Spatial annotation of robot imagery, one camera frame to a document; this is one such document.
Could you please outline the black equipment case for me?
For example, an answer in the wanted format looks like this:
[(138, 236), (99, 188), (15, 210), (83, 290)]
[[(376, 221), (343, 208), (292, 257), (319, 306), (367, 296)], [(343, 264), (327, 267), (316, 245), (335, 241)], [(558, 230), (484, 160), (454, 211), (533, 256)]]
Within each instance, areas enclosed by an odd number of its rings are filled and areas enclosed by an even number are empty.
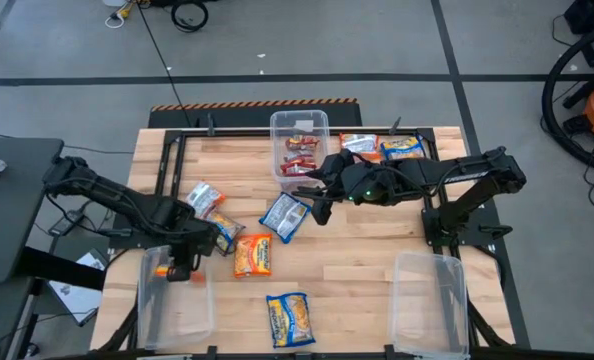
[(594, 29), (594, 0), (574, 0), (563, 14), (570, 31), (576, 35)]

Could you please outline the blue Maruchan noodle pack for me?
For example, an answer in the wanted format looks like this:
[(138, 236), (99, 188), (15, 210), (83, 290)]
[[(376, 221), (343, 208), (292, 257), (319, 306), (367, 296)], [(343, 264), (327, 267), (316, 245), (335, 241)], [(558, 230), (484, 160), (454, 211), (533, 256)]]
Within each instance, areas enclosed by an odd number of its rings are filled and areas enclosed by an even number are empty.
[(299, 347), (316, 342), (305, 293), (268, 295), (266, 305), (274, 348)]
[(235, 251), (235, 239), (245, 226), (223, 215), (216, 209), (212, 209), (207, 214), (206, 220), (220, 229), (216, 245), (218, 252), (222, 256), (232, 254)]
[(309, 205), (281, 192), (259, 223), (276, 233), (284, 244), (288, 244), (310, 212)]
[(380, 144), (380, 149), (386, 160), (424, 158), (426, 156), (422, 140), (418, 136), (385, 141)]

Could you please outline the orange Maruchan noodle pack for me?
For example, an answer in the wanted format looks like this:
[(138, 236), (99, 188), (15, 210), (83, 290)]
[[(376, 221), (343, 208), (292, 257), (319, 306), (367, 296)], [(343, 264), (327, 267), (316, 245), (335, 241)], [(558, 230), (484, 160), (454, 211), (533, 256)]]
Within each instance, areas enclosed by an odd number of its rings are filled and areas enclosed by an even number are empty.
[(205, 218), (226, 196), (210, 184), (200, 181), (187, 195), (186, 202), (195, 210), (197, 218)]
[(156, 277), (165, 278), (169, 282), (205, 282), (205, 276), (201, 272), (185, 271), (176, 267), (158, 266), (154, 271), (154, 275)]
[(270, 276), (271, 234), (244, 235), (237, 240), (234, 257), (234, 276)]
[(350, 134), (339, 135), (340, 146), (343, 149), (359, 154), (362, 158), (375, 162), (381, 160), (379, 152), (379, 136), (376, 134)]

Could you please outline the black hazard-striped floor mat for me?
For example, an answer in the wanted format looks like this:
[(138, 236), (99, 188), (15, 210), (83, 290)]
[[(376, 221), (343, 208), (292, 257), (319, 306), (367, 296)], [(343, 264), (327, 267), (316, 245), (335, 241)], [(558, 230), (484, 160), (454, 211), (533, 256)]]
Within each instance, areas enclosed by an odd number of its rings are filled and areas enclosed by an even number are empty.
[(273, 113), (298, 110), (321, 110), (333, 127), (363, 125), (356, 98), (319, 98), (156, 105), (151, 108), (148, 127), (207, 128), (209, 115), (216, 127), (267, 127)]

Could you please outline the black desk crossbar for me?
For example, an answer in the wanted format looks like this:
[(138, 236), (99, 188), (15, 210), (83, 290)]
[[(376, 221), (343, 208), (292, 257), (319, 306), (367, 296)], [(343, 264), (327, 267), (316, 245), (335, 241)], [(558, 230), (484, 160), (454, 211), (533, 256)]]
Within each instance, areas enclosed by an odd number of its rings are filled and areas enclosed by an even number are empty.
[(102, 290), (105, 272), (94, 267), (25, 247), (15, 268), (16, 275), (57, 281), (68, 285)]

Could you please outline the black power adapter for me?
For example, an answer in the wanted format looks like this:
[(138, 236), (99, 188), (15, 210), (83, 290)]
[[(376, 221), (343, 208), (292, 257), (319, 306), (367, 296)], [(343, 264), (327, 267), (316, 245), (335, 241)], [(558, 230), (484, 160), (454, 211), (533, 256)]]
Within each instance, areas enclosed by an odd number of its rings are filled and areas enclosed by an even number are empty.
[(64, 236), (68, 234), (83, 219), (84, 214), (80, 210), (70, 210), (49, 229), (48, 233), (53, 237)]

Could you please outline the black desk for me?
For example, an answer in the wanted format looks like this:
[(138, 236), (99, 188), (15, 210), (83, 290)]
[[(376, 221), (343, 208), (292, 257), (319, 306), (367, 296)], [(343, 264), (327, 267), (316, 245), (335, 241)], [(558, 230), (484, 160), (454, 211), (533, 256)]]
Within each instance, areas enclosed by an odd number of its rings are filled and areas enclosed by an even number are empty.
[(49, 138), (0, 138), (0, 283), (15, 272), (44, 196), (43, 176), (63, 142)]

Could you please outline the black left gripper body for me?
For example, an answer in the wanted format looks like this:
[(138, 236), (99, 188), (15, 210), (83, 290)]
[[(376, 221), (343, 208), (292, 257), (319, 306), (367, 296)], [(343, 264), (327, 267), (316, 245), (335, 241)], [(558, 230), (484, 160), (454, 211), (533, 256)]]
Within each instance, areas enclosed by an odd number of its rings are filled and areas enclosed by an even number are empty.
[(171, 254), (174, 258), (210, 257), (219, 235), (217, 225), (201, 219), (189, 219), (181, 230), (169, 236)]

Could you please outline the clear plastic bin with label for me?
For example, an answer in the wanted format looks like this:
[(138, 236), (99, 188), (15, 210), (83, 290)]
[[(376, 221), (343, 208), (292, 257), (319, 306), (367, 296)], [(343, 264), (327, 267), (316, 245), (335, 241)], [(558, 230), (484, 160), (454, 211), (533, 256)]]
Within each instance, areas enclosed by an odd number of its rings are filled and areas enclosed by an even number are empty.
[[(291, 151), (286, 148), (285, 141), (294, 135), (315, 136), (320, 143), (314, 150)], [(271, 137), (271, 172), (283, 191), (290, 192), (299, 186), (314, 186), (317, 180), (304, 176), (284, 177), (280, 166), (287, 163), (285, 157), (289, 153), (311, 153), (315, 157), (317, 168), (328, 155), (330, 138), (327, 114), (321, 110), (278, 111), (270, 118)]]

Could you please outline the white paper sheets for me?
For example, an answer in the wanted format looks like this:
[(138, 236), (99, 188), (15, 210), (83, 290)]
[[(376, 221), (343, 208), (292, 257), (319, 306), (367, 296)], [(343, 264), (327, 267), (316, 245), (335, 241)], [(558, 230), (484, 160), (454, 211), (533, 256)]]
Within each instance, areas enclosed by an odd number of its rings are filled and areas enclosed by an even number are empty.
[[(82, 255), (77, 263), (105, 271), (108, 260), (97, 250), (91, 249)], [(97, 313), (102, 300), (102, 291), (74, 286), (54, 280), (48, 282), (59, 302), (64, 306), (78, 326), (85, 325)]]

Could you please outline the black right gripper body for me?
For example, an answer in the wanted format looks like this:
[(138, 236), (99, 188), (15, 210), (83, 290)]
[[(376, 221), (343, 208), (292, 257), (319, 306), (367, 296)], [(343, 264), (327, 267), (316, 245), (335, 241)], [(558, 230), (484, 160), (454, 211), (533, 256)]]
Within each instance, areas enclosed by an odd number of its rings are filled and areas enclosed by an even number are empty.
[(348, 200), (355, 205), (363, 202), (382, 204), (387, 192), (386, 168), (372, 163), (348, 149), (325, 157), (321, 167), (339, 168), (341, 174), (334, 183), (323, 183), (322, 188), (314, 192), (326, 192), (339, 196), (339, 200), (314, 200), (312, 215), (318, 225), (326, 225), (332, 215), (334, 202)]

